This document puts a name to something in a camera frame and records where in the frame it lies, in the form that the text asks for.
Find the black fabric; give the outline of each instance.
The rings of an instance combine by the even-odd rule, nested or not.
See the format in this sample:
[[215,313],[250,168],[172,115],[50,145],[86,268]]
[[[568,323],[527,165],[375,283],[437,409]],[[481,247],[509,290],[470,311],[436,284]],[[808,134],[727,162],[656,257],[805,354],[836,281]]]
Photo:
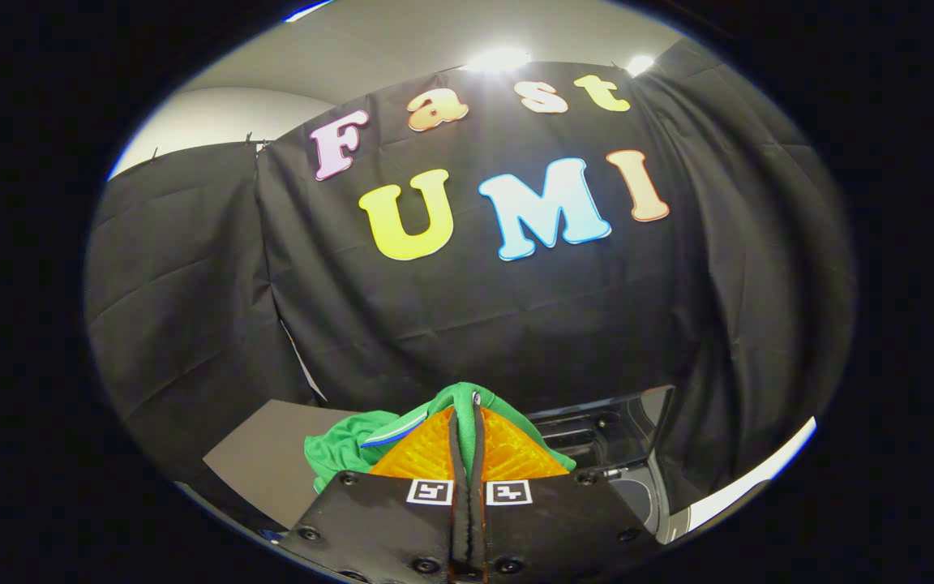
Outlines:
[[[594,104],[574,86],[590,74],[615,81],[632,109]],[[555,86],[568,111],[526,109],[514,92],[520,80]],[[270,143],[257,188],[277,306],[328,406],[405,411],[467,380],[527,413],[671,384],[686,372],[716,314],[701,211],[641,83],[578,63],[536,62],[506,75],[448,71],[359,97]],[[470,111],[415,132],[405,104],[431,88],[455,89]],[[370,122],[359,129],[352,166],[316,181],[308,134],[356,110]],[[648,157],[671,206],[663,221],[630,215],[627,186],[605,160],[623,148]],[[541,192],[547,166],[568,157],[585,160],[611,236],[501,260],[496,215],[478,185],[515,174]],[[449,172],[451,239],[423,258],[387,258],[360,197],[399,185],[405,230],[420,233],[429,217],[409,181],[433,169]]]
[[245,144],[172,152],[107,182],[85,319],[109,402],[158,468],[269,529],[201,459],[269,399],[314,403],[276,316],[253,184]]
[[824,413],[852,340],[856,274],[840,192],[801,130],[693,41],[658,63],[645,95],[693,187],[722,322],[658,436],[675,513]]
[[[598,75],[628,112],[575,88]],[[520,103],[545,81],[564,114]],[[407,104],[452,88],[470,111],[425,132]],[[353,165],[325,181],[312,130],[355,110]],[[638,222],[605,160],[639,149],[671,214]],[[673,384],[655,451],[671,512],[748,472],[822,413],[848,352],[853,259],[840,196],[800,130],[714,56],[681,41],[633,79],[536,62],[380,89],[269,144],[174,152],[108,182],[92,232],[88,326],[112,402],[174,480],[264,400],[314,403],[297,356],[342,410],[406,411],[456,381],[518,410]],[[608,237],[505,262],[478,185],[585,160]],[[416,174],[444,169],[451,240],[396,261],[361,196],[399,185],[407,233],[429,225]],[[533,237],[526,230],[526,236]]]

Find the gray surface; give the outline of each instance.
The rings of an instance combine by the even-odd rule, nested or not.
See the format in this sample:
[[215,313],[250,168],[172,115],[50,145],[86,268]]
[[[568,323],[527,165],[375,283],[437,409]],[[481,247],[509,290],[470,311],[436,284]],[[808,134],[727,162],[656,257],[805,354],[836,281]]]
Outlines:
[[274,89],[342,104],[497,47],[527,49],[537,62],[625,67],[679,38],[607,0],[340,0],[267,30],[182,90]]
[[[618,478],[611,481],[612,485],[616,485],[619,481],[637,481],[638,483],[644,485],[648,492],[646,495],[649,496],[649,513],[645,517],[639,517],[641,521],[644,522],[644,528],[648,529],[649,532],[656,535],[658,533],[658,520],[660,518],[660,505],[658,499],[658,487],[655,483],[655,478],[651,474],[651,469],[646,465],[638,466],[635,469],[625,470]],[[637,503],[626,500],[626,503],[629,505],[633,512],[636,513],[637,508],[640,506]]]
[[661,410],[667,395],[668,388],[660,389],[660,391],[659,389],[651,389],[651,391],[641,394],[641,406],[644,407],[644,414],[655,426],[661,421]]
[[275,522],[289,527],[315,501],[305,436],[319,436],[357,411],[270,400],[204,456],[208,468]]

